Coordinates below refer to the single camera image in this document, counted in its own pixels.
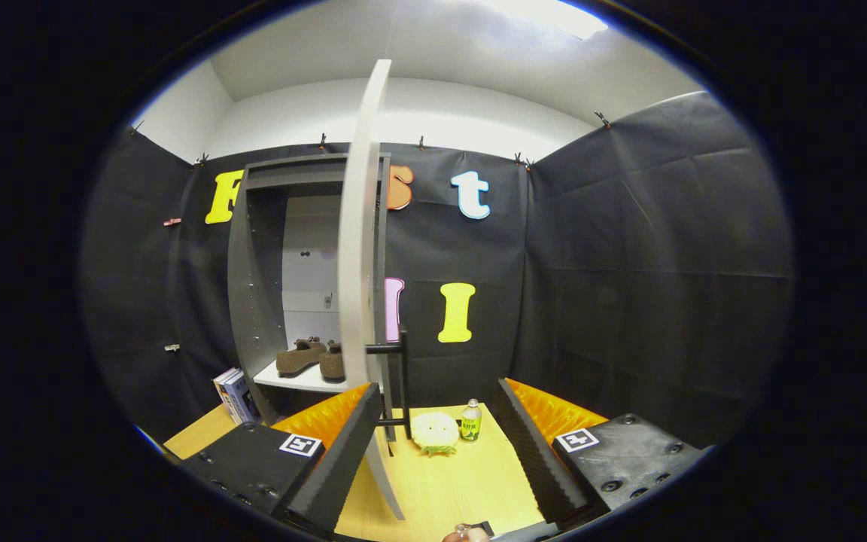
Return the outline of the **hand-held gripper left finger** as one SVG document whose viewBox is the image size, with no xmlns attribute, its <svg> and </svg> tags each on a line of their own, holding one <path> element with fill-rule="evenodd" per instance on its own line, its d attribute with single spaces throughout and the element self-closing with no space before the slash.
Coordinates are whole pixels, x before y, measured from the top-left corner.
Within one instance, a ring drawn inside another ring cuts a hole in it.
<svg viewBox="0 0 867 542">
<path fill-rule="evenodd" d="M 367 383 L 292 416 L 282 429 L 243 423 L 178 462 L 238 507 L 310 535 L 333 535 L 381 419 Z"/>
</svg>

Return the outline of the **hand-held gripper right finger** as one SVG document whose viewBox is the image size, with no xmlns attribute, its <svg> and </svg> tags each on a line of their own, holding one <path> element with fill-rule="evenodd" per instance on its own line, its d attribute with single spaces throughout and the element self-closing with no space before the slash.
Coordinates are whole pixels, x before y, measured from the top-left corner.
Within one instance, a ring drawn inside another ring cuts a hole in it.
<svg viewBox="0 0 867 542">
<path fill-rule="evenodd" d="M 497 385 L 497 425 L 543 520 L 555 527 L 576 528 L 629 507 L 705 457 L 638 414 L 607 419 L 510 378 Z"/>
</svg>

